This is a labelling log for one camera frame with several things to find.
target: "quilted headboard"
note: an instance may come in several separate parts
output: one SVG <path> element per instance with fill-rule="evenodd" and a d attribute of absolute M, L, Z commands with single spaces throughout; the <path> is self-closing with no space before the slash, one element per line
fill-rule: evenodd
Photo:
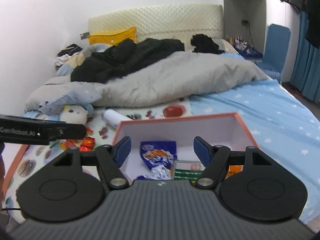
<path fill-rule="evenodd" d="M 134 8 L 89 19 L 89 32 L 127 29 L 136 26 L 136 40 L 177 38 L 186 44 L 192 35 L 204 33 L 223 38 L 221 5 L 171 4 Z"/>

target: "white tube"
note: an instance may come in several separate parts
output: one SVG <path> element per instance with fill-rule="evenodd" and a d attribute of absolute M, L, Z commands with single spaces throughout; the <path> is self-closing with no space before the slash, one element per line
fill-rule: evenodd
<path fill-rule="evenodd" d="M 131 118 L 119 114 L 118 112 L 112 109 L 104 111 L 103 117 L 106 119 L 107 123 L 113 126 L 114 128 L 117 128 L 121 121 L 132 120 Z"/>

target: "blue chair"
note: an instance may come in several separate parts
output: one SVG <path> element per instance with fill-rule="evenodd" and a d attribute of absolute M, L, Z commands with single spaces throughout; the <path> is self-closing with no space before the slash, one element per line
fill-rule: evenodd
<path fill-rule="evenodd" d="M 269 77 L 282 82 L 282 73 L 287 57 L 291 31 L 287 27 L 271 24 L 268 30 L 263 60 L 256 65 Z"/>

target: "light blue bedsheet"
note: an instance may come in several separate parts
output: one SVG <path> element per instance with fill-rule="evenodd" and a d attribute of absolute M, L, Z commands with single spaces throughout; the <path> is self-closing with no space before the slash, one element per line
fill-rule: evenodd
<path fill-rule="evenodd" d="M 261 150 L 306 185 L 308 201 L 300 220 L 320 215 L 320 122 L 277 80 L 189 100 L 193 115 L 238 112 Z"/>

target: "plush toy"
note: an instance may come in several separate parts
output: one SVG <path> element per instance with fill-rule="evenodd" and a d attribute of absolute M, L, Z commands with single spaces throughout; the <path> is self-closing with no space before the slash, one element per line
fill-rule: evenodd
<path fill-rule="evenodd" d="M 64 106 L 63 111 L 60 113 L 60 121 L 85 125 L 88 116 L 91 116 L 92 113 L 93 107 L 90 104 L 85 106 Z"/>

